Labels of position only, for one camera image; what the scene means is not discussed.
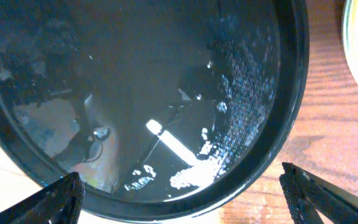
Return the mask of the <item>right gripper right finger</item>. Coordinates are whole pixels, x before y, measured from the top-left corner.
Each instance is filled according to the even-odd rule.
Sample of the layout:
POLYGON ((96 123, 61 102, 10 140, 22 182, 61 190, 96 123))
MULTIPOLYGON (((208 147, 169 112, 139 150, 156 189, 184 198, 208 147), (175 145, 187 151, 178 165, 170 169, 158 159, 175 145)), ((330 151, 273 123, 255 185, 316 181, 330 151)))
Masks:
POLYGON ((358 196, 292 164, 280 184, 295 223, 322 223, 322 213, 333 223, 358 223, 358 196))

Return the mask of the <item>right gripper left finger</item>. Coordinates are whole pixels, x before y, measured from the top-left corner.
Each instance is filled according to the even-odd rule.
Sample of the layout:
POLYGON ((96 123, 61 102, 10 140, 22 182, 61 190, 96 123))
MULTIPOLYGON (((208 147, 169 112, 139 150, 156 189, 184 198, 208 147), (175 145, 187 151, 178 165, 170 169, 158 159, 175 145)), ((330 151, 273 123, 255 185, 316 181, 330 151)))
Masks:
POLYGON ((72 172, 0 212, 0 223, 77 224, 84 196, 85 184, 72 172))

